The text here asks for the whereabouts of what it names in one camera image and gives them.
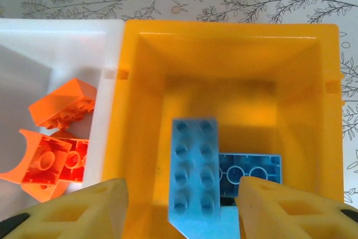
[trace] toy block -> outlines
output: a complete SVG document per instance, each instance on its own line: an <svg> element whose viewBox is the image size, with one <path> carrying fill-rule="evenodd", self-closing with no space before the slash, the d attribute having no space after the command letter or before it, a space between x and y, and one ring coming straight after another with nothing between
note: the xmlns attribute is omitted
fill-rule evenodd
<svg viewBox="0 0 358 239"><path fill-rule="evenodd" d="M255 176L282 184L279 155L225 153L219 155L219 163L221 197L237 197L242 176Z"/></svg>
<svg viewBox="0 0 358 239"><path fill-rule="evenodd" d="M0 222L0 232L6 239L117 239L127 206L125 180L112 179L24 209Z"/></svg>
<svg viewBox="0 0 358 239"><path fill-rule="evenodd" d="M0 179L17 184L56 185L72 145L28 130L19 132L26 138L25 155L13 170L0 174Z"/></svg>
<svg viewBox="0 0 358 239"><path fill-rule="evenodd" d="M82 182L86 164L88 139L59 138L72 145L62 169L60 179L71 182Z"/></svg>
<svg viewBox="0 0 358 239"><path fill-rule="evenodd" d="M95 87L74 78L33 103L29 110L36 126L64 130L93 111L96 94Z"/></svg>
<svg viewBox="0 0 358 239"><path fill-rule="evenodd" d="M240 216L249 239L354 239L358 210L256 177L243 177Z"/></svg>
<svg viewBox="0 0 358 239"><path fill-rule="evenodd" d="M188 219L219 220L218 155L215 120L173 121L168 217L174 227Z"/></svg>
<svg viewBox="0 0 358 239"><path fill-rule="evenodd" d="M70 182L59 180L54 186L26 183L21 184L21 188L36 200L43 203L45 201L60 197L65 193L69 184Z"/></svg>
<svg viewBox="0 0 358 239"><path fill-rule="evenodd" d="M217 222L196 222L186 219L176 226L186 238L190 239L240 239L239 210L232 205L220 207L220 219Z"/></svg>

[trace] light blue brick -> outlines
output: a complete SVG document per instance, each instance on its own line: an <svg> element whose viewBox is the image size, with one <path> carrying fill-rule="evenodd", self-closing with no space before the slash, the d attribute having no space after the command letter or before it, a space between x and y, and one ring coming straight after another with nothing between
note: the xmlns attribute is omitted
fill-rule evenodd
<svg viewBox="0 0 358 239"><path fill-rule="evenodd" d="M282 184L280 155L222 153L220 162L220 196L238 196L242 176L255 176Z"/></svg>
<svg viewBox="0 0 358 239"><path fill-rule="evenodd" d="M213 223L183 220L175 227L188 239L240 239L239 211L236 205L221 206L220 220Z"/></svg>
<svg viewBox="0 0 358 239"><path fill-rule="evenodd" d="M172 127L169 222L220 218L218 125L214 119L176 119Z"/></svg>

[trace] blue duplo brick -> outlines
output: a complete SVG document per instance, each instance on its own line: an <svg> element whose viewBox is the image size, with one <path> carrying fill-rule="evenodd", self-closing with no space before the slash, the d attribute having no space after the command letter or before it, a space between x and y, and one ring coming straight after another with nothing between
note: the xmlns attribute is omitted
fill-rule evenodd
<svg viewBox="0 0 358 239"><path fill-rule="evenodd" d="M240 178L254 176L282 184L280 155L225 153L219 155L220 196L235 198Z"/></svg>
<svg viewBox="0 0 358 239"><path fill-rule="evenodd" d="M220 218L218 124L175 119L172 127L169 222Z"/></svg>

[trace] white storage box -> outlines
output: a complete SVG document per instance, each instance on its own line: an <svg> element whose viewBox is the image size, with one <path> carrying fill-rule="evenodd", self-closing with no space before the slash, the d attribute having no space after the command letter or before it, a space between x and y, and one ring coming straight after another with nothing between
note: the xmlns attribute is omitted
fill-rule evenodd
<svg viewBox="0 0 358 239"><path fill-rule="evenodd" d="M120 20L0 20L0 173L23 158L19 129L57 131L36 127L28 106L79 78L97 88L96 106L69 131L90 140L83 184L100 182L123 28ZM19 185L0 180L0 221L35 203Z"/></svg>

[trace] curved orange brick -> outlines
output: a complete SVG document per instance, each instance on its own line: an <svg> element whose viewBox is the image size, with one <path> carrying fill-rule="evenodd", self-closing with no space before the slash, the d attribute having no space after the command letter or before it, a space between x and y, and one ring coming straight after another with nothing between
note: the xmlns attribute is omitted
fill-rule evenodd
<svg viewBox="0 0 358 239"><path fill-rule="evenodd" d="M97 89L74 78L29 106L36 126L66 130L95 108Z"/></svg>
<svg viewBox="0 0 358 239"><path fill-rule="evenodd" d="M40 202L60 197L67 190L70 182L59 180L56 185L21 184L21 188Z"/></svg>
<svg viewBox="0 0 358 239"><path fill-rule="evenodd" d="M0 179L17 184L55 185L72 145L29 130L19 132L26 138L25 155L13 170L0 174Z"/></svg>

